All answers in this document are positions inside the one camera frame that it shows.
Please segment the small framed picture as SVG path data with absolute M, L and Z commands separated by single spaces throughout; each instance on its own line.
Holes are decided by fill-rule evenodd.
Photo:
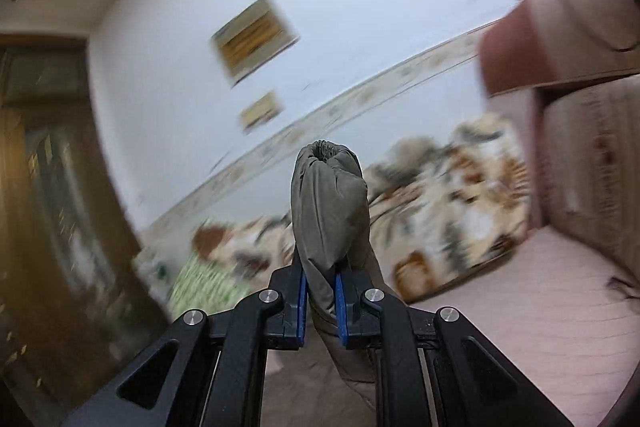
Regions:
M 231 86 L 295 44 L 298 35 L 270 0 L 257 0 L 218 29 L 212 43 Z

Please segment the striped floral back cushion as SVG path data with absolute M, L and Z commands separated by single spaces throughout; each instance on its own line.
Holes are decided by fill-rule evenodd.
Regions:
M 546 213 L 559 231 L 639 275 L 639 77 L 544 110 Z

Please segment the beige wall switch plate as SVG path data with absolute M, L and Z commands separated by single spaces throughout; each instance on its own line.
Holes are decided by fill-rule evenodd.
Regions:
M 250 133 L 261 124 L 276 118 L 282 112 L 282 106 L 276 92 L 269 91 L 257 101 L 245 107 L 240 114 L 240 123 L 245 133 Z

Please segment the leaf-patterned beige blanket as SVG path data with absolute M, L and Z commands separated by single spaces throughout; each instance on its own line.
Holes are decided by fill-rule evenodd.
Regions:
M 384 160 L 360 168 L 371 247 L 384 282 L 406 303 L 464 279 L 526 233 L 527 168 L 504 117 L 465 121 L 445 144 L 427 136 L 400 140 Z M 192 247 L 201 259 L 257 284 L 297 251 L 291 209 L 246 225 L 201 225 Z

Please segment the grey-brown quilted puffer jacket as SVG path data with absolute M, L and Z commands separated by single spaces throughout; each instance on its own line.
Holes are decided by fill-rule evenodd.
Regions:
M 334 287 L 338 270 L 348 263 L 369 274 L 373 285 L 386 285 L 370 244 L 367 183 L 357 156 L 348 147 L 319 140 L 303 147 L 291 183 L 294 239 L 310 292 L 311 317 L 349 389 L 375 408 L 375 367 L 370 350 L 348 350 L 338 338 Z

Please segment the wooden door with glass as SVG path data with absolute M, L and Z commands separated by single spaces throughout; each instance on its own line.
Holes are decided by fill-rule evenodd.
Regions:
M 1 376 L 38 423 L 83 403 L 166 325 L 134 274 L 78 37 L 1 38 Z

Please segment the green white checkered quilt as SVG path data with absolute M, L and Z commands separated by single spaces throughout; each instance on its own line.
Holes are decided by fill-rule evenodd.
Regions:
M 192 309 L 212 315 L 233 309 L 252 292 L 230 270 L 192 256 L 177 275 L 167 306 L 173 320 Z

